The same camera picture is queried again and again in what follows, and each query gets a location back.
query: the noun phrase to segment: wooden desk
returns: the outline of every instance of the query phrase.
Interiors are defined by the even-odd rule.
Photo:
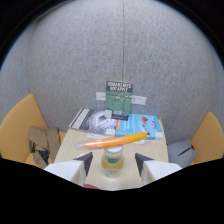
[[[161,120],[159,123],[164,136],[162,140],[145,140],[144,145],[131,143],[123,146],[124,166],[118,178],[108,178],[104,175],[104,170],[101,167],[104,149],[91,150],[93,160],[85,183],[109,191],[142,187],[142,180],[135,160],[136,152],[158,161],[168,162],[166,138]],[[87,133],[69,129],[58,151],[55,163],[70,161],[81,152],[89,153],[89,150],[79,151],[75,148],[75,142],[85,140],[93,139],[87,138]]]

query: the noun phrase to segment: yellow chair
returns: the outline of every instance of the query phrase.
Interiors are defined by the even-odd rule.
[[[224,135],[222,127],[212,112],[208,112],[191,138],[197,156],[193,164],[220,159],[224,154]]]
[[[30,126],[47,129],[33,94],[18,102],[6,115],[0,126],[0,152],[4,159],[37,166],[29,150],[28,131]],[[59,132],[62,143],[64,132]]]

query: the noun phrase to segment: gray fabric wall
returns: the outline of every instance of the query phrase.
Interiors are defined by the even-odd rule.
[[[43,17],[28,42],[29,91],[49,127],[66,132],[81,107],[104,110],[96,92],[105,92],[108,80],[123,80],[134,84],[134,95],[147,97],[131,112],[162,119],[167,143],[191,138],[209,110],[224,130],[219,58],[193,23],[165,4],[71,1]]]
[[[36,23],[17,38],[0,71],[0,124],[12,107],[29,94],[26,62],[27,50]]]

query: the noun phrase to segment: green book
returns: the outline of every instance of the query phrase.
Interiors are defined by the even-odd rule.
[[[107,81],[105,117],[128,120],[133,84]]]

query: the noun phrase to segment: bottle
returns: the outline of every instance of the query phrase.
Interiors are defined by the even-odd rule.
[[[124,165],[123,147],[105,148],[101,158],[101,166],[106,177],[118,177]]]

